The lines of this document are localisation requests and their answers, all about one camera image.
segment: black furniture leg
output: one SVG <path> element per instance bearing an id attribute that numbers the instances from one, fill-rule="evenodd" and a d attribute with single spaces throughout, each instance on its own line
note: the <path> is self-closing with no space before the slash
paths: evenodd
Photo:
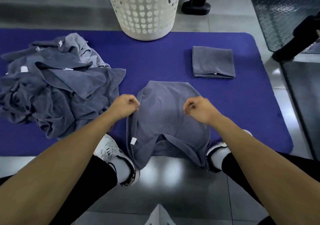
<path id="1" fill-rule="evenodd" d="M 318 40 L 320 37 L 320 12 L 306 17 L 293 31 L 293 39 L 275 51 L 272 58 L 280 63 L 293 58 Z"/>
<path id="2" fill-rule="evenodd" d="M 190 0 L 182 4 L 181 11 L 185 14 L 205 15 L 210 9 L 211 5 L 206 0 Z"/>

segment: sock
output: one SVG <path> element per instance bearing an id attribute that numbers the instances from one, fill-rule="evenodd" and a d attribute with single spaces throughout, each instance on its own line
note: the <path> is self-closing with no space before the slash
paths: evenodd
<path id="1" fill-rule="evenodd" d="M 210 157 L 211 162 L 214 165 L 214 167 L 216 167 L 219 170 L 222 170 L 222 168 L 221 168 L 222 161 L 229 153 L 231 153 L 229 148 L 220 148 L 219 150 L 214 152 Z"/>
<path id="2" fill-rule="evenodd" d="M 108 164 L 115 170 L 118 184 L 125 182 L 129 178 L 131 173 L 130 167 L 122 158 L 114 157 Z"/>

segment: sneaker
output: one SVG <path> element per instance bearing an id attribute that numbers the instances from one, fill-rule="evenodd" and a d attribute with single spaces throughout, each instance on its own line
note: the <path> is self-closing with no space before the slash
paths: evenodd
<path id="1" fill-rule="evenodd" d="M 118 147 L 114 139 L 110 137 L 108 134 L 105 134 L 103 136 L 103 138 L 99 142 L 93 154 L 98 158 L 101 158 L 103 161 L 105 161 L 108 164 L 110 163 L 110 160 L 113 157 L 121 158 L 127 163 L 127 165 L 130 167 L 131 174 L 125 182 L 119 185 L 121 186 L 132 185 L 136 183 L 140 178 L 140 170 L 136 168 L 132 160 L 122 152 L 122 150 Z"/>
<path id="2" fill-rule="evenodd" d="M 252 136 L 250 131 L 247 131 L 247 130 L 244 130 L 244 131 Z M 219 142 L 216 145 L 212 146 L 207 151 L 206 159 L 207 159 L 207 162 L 209 164 L 209 169 L 213 173 L 219 173 L 219 172 L 221 172 L 221 170 L 219 170 L 218 168 L 214 167 L 214 165 L 212 164 L 212 161 L 211 161 L 211 155 L 213 155 L 217 150 L 222 149 L 222 148 L 229 149 L 228 146 L 226 145 L 226 143 L 222 141 L 222 142 Z"/>

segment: blue yoga mat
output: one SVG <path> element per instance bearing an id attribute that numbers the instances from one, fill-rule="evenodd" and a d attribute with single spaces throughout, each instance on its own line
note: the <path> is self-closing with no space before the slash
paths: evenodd
<path id="1" fill-rule="evenodd" d="M 25 49 L 33 41 L 52 40 L 74 31 L 0 29 L 0 54 Z M 247 33 L 171 32 L 152 42 L 142 42 L 121 31 L 77 31 L 102 59 L 113 68 L 124 68 L 127 75 L 120 94 L 136 95 L 150 80 L 189 82 L 224 115 L 254 137 L 284 153 L 293 143 L 263 67 L 254 38 Z M 195 78 L 192 74 L 192 47 L 209 46 L 232 49 L 234 79 Z M 7 63 L 0 60 L 0 76 Z M 115 124 L 112 134 L 120 147 L 126 136 L 126 122 Z M 212 142 L 220 140 L 211 131 Z M 34 156 L 51 146 L 34 124 L 11 124 L 0 118 L 0 156 Z"/>

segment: fist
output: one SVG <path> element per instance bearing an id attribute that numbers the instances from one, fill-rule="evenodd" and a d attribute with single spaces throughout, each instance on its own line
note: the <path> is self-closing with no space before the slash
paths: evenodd
<path id="1" fill-rule="evenodd" d="M 187 99 L 183 106 L 184 113 L 193 117 L 198 122 L 210 125 L 220 112 L 210 103 L 207 98 L 201 96 Z"/>
<path id="2" fill-rule="evenodd" d="M 122 94 L 114 100 L 107 112 L 110 113 L 114 121 L 117 122 L 137 111 L 139 106 L 140 103 L 134 95 Z"/>

